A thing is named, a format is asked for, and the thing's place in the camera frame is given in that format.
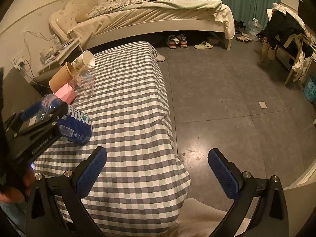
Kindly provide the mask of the left hand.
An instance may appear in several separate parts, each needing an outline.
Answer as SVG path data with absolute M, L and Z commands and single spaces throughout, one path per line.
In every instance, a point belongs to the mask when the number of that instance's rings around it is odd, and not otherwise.
M 31 186 L 35 180 L 35 174 L 33 168 L 29 165 L 25 170 L 25 175 L 23 177 L 23 183 L 25 190 L 23 192 L 17 190 L 14 187 L 7 187 L 1 192 L 1 202 L 3 203 L 22 203 L 25 201 L 25 196 L 29 197 L 31 193 Z

